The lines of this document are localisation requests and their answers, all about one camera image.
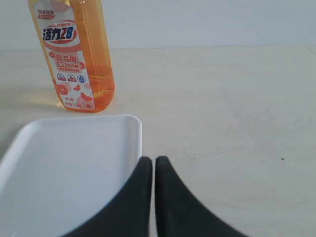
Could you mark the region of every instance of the table surface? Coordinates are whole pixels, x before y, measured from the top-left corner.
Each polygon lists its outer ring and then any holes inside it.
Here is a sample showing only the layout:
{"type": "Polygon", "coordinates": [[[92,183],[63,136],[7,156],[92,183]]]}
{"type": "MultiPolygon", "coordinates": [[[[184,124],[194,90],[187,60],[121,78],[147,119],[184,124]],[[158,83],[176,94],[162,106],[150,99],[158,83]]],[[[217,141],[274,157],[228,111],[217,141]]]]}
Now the table surface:
{"type": "MultiPolygon", "coordinates": [[[[316,235],[316,47],[112,50],[117,92],[99,115],[143,123],[210,210],[254,237],[316,235]]],[[[61,106],[41,51],[0,51],[0,157],[61,106]]],[[[155,234],[154,212],[151,236],[155,234]]]]}

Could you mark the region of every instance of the icon on label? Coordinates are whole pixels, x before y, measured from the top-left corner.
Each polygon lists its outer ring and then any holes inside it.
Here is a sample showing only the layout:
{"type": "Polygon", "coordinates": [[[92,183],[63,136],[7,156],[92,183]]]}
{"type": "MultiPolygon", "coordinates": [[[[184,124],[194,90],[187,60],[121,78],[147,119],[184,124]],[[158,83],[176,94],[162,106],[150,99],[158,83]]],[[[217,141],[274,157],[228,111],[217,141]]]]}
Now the icon on label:
{"type": "Polygon", "coordinates": [[[76,78],[73,75],[68,75],[68,81],[76,82],[76,78]]]}
{"type": "Polygon", "coordinates": [[[57,78],[58,78],[59,80],[66,80],[64,74],[62,74],[62,73],[57,74],[57,78]]]}
{"type": "Polygon", "coordinates": [[[77,79],[78,79],[79,82],[85,83],[85,77],[84,77],[84,76],[79,75],[79,76],[77,77],[77,79]]]}

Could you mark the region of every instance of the white wall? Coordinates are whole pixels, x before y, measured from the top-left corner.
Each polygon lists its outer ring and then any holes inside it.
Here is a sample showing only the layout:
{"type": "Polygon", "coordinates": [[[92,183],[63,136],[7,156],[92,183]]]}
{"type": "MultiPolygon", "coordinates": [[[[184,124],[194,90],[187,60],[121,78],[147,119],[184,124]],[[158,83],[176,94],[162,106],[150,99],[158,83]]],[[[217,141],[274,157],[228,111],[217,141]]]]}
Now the white wall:
{"type": "MultiPolygon", "coordinates": [[[[2,0],[0,49],[40,48],[26,1],[2,0]]],[[[111,48],[316,43],[315,0],[103,0],[103,10],[111,48]]]]}

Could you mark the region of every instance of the dish soap bottle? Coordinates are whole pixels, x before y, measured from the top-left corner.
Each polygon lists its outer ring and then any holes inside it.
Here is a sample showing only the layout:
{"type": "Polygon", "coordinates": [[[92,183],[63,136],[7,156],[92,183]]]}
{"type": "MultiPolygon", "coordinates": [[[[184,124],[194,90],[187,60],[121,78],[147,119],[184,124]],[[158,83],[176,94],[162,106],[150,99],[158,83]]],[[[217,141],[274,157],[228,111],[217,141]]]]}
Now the dish soap bottle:
{"type": "Polygon", "coordinates": [[[64,107],[98,112],[115,84],[101,0],[28,0],[32,18],[64,107]]]}

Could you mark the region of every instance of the plastic bottle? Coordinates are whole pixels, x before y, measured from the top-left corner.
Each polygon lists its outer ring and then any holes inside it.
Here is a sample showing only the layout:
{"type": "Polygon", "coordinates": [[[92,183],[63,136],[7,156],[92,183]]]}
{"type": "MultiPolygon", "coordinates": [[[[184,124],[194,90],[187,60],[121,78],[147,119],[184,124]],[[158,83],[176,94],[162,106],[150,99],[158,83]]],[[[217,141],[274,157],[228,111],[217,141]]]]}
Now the plastic bottle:
{"type": "Polygon", "coordinates": [[[28,0],[64,107],[98,112],[115,90],[101,0],[28,0]]]}

